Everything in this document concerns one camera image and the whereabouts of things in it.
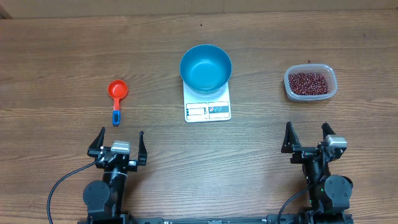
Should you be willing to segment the orange measuring scoop blue handle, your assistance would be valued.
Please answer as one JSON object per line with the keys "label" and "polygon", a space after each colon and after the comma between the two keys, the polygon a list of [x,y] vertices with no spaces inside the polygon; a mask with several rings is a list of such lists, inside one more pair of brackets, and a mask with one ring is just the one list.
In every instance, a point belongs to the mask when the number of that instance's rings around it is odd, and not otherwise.
{"label": "orange measuring scoop blue handle", "polygon": [[113,99],[113,126],[119,126],[121,121],[120,101],[128,95],[127,84],[123,80],[113,80],[108,85],[108,95]]}

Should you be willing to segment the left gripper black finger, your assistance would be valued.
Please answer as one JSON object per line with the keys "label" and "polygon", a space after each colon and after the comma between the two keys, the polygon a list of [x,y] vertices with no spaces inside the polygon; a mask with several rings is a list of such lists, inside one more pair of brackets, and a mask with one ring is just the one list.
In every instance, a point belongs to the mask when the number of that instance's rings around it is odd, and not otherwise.
{"label": "left gripper black finger", "polygon": [[147,150],[144,144],[144,131],[139,133],[139,152],[137,158],[137,165],[145,166],[147,163]]}
{"label": "left gripper black finger", "polygon": [[101,146],[103,145],[103,141],[104,141],[105,131],[106,131],[105,127],[102,127],[101,131],[99,132],[99,135],[96,137],[96,139],[88,147],[89,150],[93,150],[93,151],[100,151],[101,150]]}

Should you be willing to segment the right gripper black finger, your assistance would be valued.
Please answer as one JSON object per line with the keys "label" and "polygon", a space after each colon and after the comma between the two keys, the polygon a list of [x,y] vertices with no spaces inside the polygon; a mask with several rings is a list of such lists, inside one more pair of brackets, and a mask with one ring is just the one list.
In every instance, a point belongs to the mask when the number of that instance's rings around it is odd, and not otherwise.
{"label": "right gripper black finger", "polygon": [[285,129],[285,137],[282,143],[281,153],[294,153],[296,149],[301,147],[301,143],[294,130],[291,121],[287,122]]}
{"label": "right gripper black finger", "polygon": [[323,138],[325,139],[328,135],[335,135],[335,132],[332,130],[328,123],[322,124]]}

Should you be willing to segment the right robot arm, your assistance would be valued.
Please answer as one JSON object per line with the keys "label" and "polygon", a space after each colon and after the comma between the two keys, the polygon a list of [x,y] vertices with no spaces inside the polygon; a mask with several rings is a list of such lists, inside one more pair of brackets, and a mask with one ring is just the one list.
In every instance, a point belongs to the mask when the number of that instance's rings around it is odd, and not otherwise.
{"label": "right robot arm", "polygon": [[[328,164],[339,159],[348,147],[343,136],[335,134],[328,123],[322,124],[323,141],[315,147],[301,145],[293,124],[286,124],[281,152],[291,154],[292,164],[301,164],[307,181],[305,189],[291,196],[280,208],[277,223],[353,223],[349,209],[353,182],[346,176],[332,175]],[[308,193],[310,206],[296,215],[283,215],[286,206]]]}

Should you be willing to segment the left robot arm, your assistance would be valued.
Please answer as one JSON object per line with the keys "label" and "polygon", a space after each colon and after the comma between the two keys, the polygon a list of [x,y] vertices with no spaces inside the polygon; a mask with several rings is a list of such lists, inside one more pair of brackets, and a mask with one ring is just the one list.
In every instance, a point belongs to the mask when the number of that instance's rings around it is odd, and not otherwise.
{"label": "left robot arm", "polygon": [[123,211],[124,192],[129,172],[136,172],[139,166],[147,163],[144,132],[139,133],[137,159],[130,158],[130,143],[114,141],[112,146],[104,146],[105,128],[88,147],[87,154],[95,159],[94,166],[103,170],[101,180],[90,182],[83,191],[83,201],[87,206],[85,223],[136,223],[129,211]]}

